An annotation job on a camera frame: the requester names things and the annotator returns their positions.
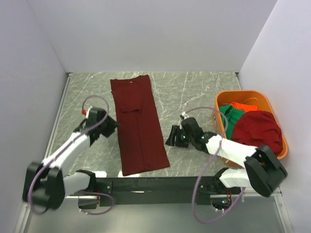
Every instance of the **plastic laundry basket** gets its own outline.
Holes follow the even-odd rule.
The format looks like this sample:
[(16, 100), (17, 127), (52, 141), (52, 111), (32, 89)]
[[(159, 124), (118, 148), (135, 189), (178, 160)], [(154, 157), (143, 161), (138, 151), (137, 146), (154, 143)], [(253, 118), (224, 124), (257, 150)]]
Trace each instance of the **plastic laundry basket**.
[[(231, 102), (256, 105), (259, 109), (272, 113), (277, 124), (279, 125), (268, 99), (262, 93), (258, 91), (253, 91), (253, 90), (222, 91), (216, 96), (215, 108), (219, 110), (219, 106), (225, 106), (225, 105), (230, 104)], [(212, 120), (213, 120), (215, 132), (218, 134), (222, 134), (224, 131), (224, 126), (222, 123), (221, 115), (213, 111)], [(282, 138), (283, 138), (283, 150), (281, 154), (277, 157), (278, 159), (284, 158), (288, 152), (288, 145), (283, 134), (282, 134)], [(232, 161), (228, 161), (227, 159), (224, 159), (224, 158), (222, 158), (222, 161), (224, 161), (227, 166), (231, 166), (231, 167), (239, 166), (236, 163)]]

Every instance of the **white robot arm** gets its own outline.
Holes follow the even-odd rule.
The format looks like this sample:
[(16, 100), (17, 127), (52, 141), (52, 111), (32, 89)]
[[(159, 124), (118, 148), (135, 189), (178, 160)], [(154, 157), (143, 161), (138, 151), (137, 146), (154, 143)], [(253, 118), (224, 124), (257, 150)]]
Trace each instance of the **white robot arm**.
[(66, 196), (80, 190), (94, 191), (96, 186), (94, 172), (78, 170), (70, 176), (68, 173), (78, 156), (87, 150), (100, 135), (109, 137), (119, 126), (114, 119), (107, 116), (106, 120), (98, 127), (87, 133), (83, 132), (85, 128), (90, 128), (98, 123), (105, 115), (104, 109), (90, 107), (86, 113), (86, 118), (57, 151), (43, 161), (32, 162), (28, 166), (22, 196), (25, 202), (28, 202), (31, 183), (42, 167), (46, 168), (36, 180), (31, 194), (35, 205), (57, 209)]
[(197, 150), (208, 154), (214, 154), (222, 140), (218, 155), (244, 168), (227, 169), (221, 174), (219, 180), (227, 188), (251, 187), (260, 195), (268, 197), (287, 177), (287, 171), (266, 145), (257, 148), (222, 139), (216, 133), (204, 132), (193, 117), (183, 119), (181, 127), (186, 139)]

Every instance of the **white backdrop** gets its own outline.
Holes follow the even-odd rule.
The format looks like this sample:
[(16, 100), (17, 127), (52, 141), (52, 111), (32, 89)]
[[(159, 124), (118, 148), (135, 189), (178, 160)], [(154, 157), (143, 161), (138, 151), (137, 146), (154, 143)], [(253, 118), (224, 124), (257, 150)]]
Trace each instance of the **white backdrop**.
[(43, 159), (65, 71), (25, 0), (0, 4), (0, 232), (14, 230), (27, 165)]
[(66, 71), (240, 71), (276, 0), (28, 0)]
[(310, 0), (278, 0), (240, 72), (243, 89), (267, 95), (287, 138), (281, 189), (296, 233), (311, 229), (310, 9)]

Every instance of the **maroon garment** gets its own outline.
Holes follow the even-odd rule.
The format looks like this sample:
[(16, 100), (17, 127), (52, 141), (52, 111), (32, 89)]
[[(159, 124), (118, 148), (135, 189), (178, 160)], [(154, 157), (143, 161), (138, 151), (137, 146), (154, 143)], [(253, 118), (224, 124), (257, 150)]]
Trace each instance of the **maroon garment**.
[(276, 156), (283, 150), (282, 131), (273, 114), (266, 111), (244, 113), (234, 125), (231, 140), (256, 147), (265, 144)]
[(148, 75), (110, 80), (123, 176), (169, 167)]

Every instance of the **marble floor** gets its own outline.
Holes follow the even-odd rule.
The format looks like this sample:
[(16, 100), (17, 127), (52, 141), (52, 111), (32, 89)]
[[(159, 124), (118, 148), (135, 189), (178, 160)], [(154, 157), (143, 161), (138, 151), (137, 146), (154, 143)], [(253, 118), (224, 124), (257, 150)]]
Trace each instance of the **marble floor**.
[[(109, 115), (116, 119), (110, 79), (130, 79), (142, 74), (150, 76), (164, 141), (169, 136), (171, 126), (179, 123), (179, 115), (183, 111), (198, 106), (214, 106), (215, 97), (220, 91), (240, 89), (233, 72), (74, 73), (70, 77), (51, 151), (58, 149), (83, 120), (81, 105), (86, 97), (95, 94), (104, 96), (110, 105)], [(90, 99), (88, 103), (104, 107), (104, 103), (98, 99)], [(210, 110), (197, 110), (192, 116), (205, 131), (214, 131)], [(182, 149), (165, 145), (165, 149), (171, 167), (141, 173), (141, 177), (198, 176), (210, 157), (192, 146)], [(223, 162), (217, 158), (206, 175), (214, 175), (223, 167)], [(105, 171), (108, 177), (117, 177), (121, 171), (117, 133), (107, 139), (101, 137), (83, 152), (73, 164), (70, 174), (78, 169)]]

